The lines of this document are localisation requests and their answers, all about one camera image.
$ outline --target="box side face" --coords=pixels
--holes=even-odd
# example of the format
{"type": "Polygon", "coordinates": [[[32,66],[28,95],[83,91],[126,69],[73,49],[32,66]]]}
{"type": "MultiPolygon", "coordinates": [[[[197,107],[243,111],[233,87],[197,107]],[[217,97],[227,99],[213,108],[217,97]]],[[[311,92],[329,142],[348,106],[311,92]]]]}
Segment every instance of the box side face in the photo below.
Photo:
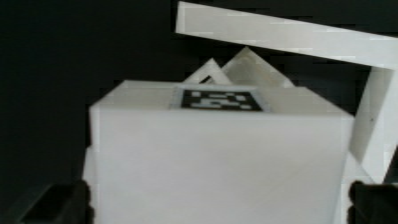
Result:
{"type": "Polygon", "coordinates": [[[352,120],[213,115],[103,111],[99,223],[327,224],[352,120]]]}

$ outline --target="white bar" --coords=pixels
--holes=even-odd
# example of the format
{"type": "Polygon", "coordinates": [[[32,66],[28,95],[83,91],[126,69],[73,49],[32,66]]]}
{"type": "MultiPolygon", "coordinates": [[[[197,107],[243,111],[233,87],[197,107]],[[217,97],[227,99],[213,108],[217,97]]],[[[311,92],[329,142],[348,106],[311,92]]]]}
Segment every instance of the white bar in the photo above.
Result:
{"type": "Polygon", "coordinates": [[[176,33],[398,68],[396,38],[186,2],[179,2],[176,33]]]}

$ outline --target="black background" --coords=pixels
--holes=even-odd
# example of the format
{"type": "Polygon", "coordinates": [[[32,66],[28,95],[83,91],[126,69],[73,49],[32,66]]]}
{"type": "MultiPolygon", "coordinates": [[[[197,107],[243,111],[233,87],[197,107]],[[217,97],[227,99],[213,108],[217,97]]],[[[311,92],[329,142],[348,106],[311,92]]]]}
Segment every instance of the black background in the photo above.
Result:
{"type": "MultiPolygon", "coordinates": [[[[30,186],[80,178],[87,107],[121,80],[181,81],[242,46],[172,33],[170,0],[0,2],[0,216],[30,186]]],[[[398,36],[396,0],[192,1],[398,36]]],[[[369,68],[252,48],[355,114],[369,68]]]]}

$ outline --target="black object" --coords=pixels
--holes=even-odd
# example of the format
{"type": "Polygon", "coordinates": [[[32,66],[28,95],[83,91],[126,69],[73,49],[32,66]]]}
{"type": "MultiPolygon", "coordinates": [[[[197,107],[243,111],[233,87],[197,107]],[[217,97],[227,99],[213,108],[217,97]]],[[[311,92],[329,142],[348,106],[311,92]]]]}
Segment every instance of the black object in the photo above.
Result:
{"type": "Polygon", "coordinates": [[[92,224],[94,209],[83,181],[73,185],[41,185],[21,196],[2,223],[92,224]]]}
{"type": "Polygon", "coordinates": [[[394,156],[389,163],[389,170],[385,173],[384,183],[385,184],[398,183],[398,146],[394,149],[394,156]]]}
{"type": "Polygon", "coordinates": [[[252,93],[236,91],[185,90],[181,107],[206,110],[263,111],[252,93]]]}
{"type": "Polygon", "coordinates": [[[391,184],[350,188],[348,224],[398,224],[398,187],[391,184]]]}

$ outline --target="white box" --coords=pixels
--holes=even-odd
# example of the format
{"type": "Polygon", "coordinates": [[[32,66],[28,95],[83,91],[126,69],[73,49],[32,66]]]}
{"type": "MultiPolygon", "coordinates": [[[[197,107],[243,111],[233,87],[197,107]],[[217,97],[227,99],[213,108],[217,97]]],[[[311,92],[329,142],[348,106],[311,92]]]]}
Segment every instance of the white box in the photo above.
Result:
{"type": "Polygon", "coordinates": [[[208,85],[272,113],[178,109],[179,86],[126,81],[90,108],[96,223],[329,224],[352,116],[305,88],[208,85]]]}

